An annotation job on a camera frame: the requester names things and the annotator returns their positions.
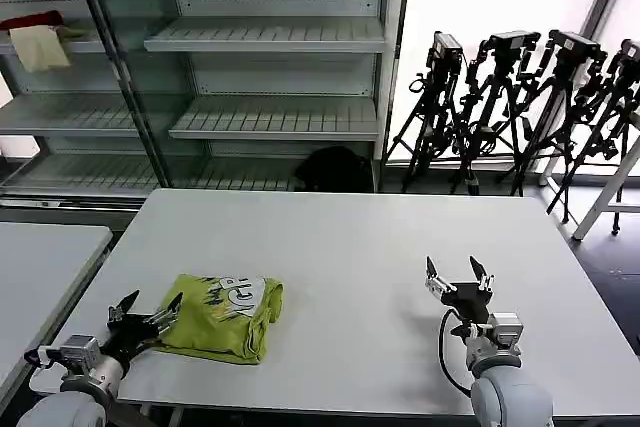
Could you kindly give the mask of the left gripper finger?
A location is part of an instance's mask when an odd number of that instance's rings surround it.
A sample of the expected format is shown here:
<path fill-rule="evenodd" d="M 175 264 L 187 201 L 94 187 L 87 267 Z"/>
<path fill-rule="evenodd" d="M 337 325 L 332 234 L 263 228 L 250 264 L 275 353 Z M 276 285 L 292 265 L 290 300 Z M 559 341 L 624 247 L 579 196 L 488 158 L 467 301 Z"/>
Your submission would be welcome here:
<path fill-rule="evenodd" d="M 108 309 L 108 324 L 125 324 L 140 318 L 139 314 L 130 313 L 130 309 L 135 303 L 140 291 L 135 290 L 125 296 L 116 306 Z"/>
<path fill-rule="evenodd" d="M 182 295 L 177 294 L 166 308 L 149 317 L 147 319 L 147 324 L 156 332 L 165 332 L 177 320 L 181 308 L 181 302 Z"/>

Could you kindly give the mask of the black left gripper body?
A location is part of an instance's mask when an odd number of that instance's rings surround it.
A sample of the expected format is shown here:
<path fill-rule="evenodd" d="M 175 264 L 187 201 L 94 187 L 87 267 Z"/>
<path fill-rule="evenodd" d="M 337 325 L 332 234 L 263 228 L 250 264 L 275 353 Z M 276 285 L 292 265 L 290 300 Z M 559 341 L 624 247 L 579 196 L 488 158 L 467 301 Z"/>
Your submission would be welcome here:
<path fill-rule="evenodd" d="M 159 331 L 150 315 L 124 314 L 119 320 L 107 322 L 107 340 L 101 353 L 118 361 L 131 361 L 143 351 L 143 344 L 154 341 Z"/>

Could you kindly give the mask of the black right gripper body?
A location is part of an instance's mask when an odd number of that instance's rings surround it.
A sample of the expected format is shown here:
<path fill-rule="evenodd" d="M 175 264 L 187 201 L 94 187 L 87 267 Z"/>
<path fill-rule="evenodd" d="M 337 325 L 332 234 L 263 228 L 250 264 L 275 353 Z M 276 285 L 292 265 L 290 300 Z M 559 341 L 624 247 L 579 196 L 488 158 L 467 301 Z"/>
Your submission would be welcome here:
<path fill-rule="evenodd" d="M 452 307 L 463 322 L 486 324 L 489 318 L 488 304 L 493 296 L 490 288 L 477 282 L 458 282 L 453 289 L 441 294 L 441 302 Z"/>

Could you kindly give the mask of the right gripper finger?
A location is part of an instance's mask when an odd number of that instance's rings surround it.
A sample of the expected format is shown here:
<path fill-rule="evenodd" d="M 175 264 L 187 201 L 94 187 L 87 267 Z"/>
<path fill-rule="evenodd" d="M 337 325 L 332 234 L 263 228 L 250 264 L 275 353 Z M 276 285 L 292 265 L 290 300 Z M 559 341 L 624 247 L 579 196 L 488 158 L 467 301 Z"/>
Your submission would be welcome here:
<path fill-rule="evenodd" d="M 426 257 L 426 279 L 425 287 L 438 299 L 441 300 L 444 295 L 454 294 L 457 288 L 441 277 L 430 256 Z"/>
<path fill-rule="evenodd" d="M 480 263 L 474 256 L 470 255 L 469 261 L 478 283 L 478 289 L 480 291 L 486 291 L 491 293 L 494 276 L 489 275 L 484 265 Z"/>

